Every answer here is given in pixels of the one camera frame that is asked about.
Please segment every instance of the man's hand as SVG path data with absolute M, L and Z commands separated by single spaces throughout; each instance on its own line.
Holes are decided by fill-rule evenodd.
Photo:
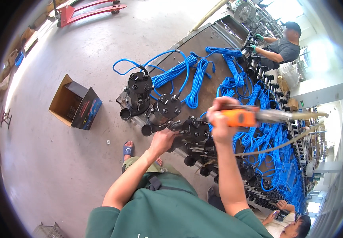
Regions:
M 269 214 L 269 216 L 267 216 L 267 218 L 262 222 L 263 225 L 267 225 L 268 223 L 272 222 L 275 219 L 277 213 L 279 213 L 279 212 L 280 211 L 276 210 L 276 211 L 272 212 L 271 214 Z
M 157 131 L 154 134 L 152 143 L 150 144 L 149 151 L 156 156 L 156 159 L 165 153 L 174 141 L 175 133 L 168 128 Z
M 222 115 L 220 110 L 229 108 L 226 108 L 223 104 L 239 104 L 239 101 L 230 97 L 216 98 L 212 103 L 212 107 L 208 109 L 207 117 L 210 121 L 215 121 L 215 126 L 211 132 L 215 144 L 231 145 L 236 128 L 227 126 L 228 118 Z
M 264 40 L 264 37 L 260 34 L 255 34 L 255 38 L 258 40 Z
M 295 207 L 292 204 L 288 204 L 285 200 L 280 200 L 276 203 L 276 206 L 280 209 L 280 210 L 287 210 L 289 213 L 294 212 Z
M 253 48 L 253 50 L 252 50 L 252 53 L 256 53 L 256 45 L 250 45 L 250 47 L 252 47 Z

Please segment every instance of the baseball cap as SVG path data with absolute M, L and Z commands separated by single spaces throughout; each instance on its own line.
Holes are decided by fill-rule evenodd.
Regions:
M 286 22 L 285 24 L 283 24 L 283 26 L 285 26 L 285 27 L 288 28 L 288 29 L 295 30 L 295 31 L 298 32 L 298 34 L 301 35 L 301 28 L 300 28 L 300 26 L 299 26 L 296 22 L 294 22 L 294 21 L 288 21 L 288 22 Z

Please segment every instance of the blue slipper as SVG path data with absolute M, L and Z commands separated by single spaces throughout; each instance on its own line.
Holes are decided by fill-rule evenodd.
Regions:
M 123 163 L 124 163 L 124 155 L 130 155 L 131 157 L 133 157 L 133 146 L 123 146 Z

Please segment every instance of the green work glove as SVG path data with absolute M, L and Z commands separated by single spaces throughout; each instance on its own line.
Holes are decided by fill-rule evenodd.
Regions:
M 255 38 L 259 40 L 264 40 L 264 37 L 262 37 L 260 34 L 255 34 Z
M 256 45 L 250 45 L 250 47 L 252 47 L 253 48 L 253 51 L 252 51 L 252 53 L 256 53 Z

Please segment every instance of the gray t-shirt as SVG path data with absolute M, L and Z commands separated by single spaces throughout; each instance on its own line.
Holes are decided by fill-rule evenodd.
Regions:
M 278 69 L 280 64 L 292 62 L 300 55 L 300 46 L 289 42 L 286 38 L 278 39 L 263 49 L 280 54 L 284 60 L 280 63 L 277 63 L 258 54 L 258 56 L 261 57 L 261 65 L 268 66 L 269 70 Z

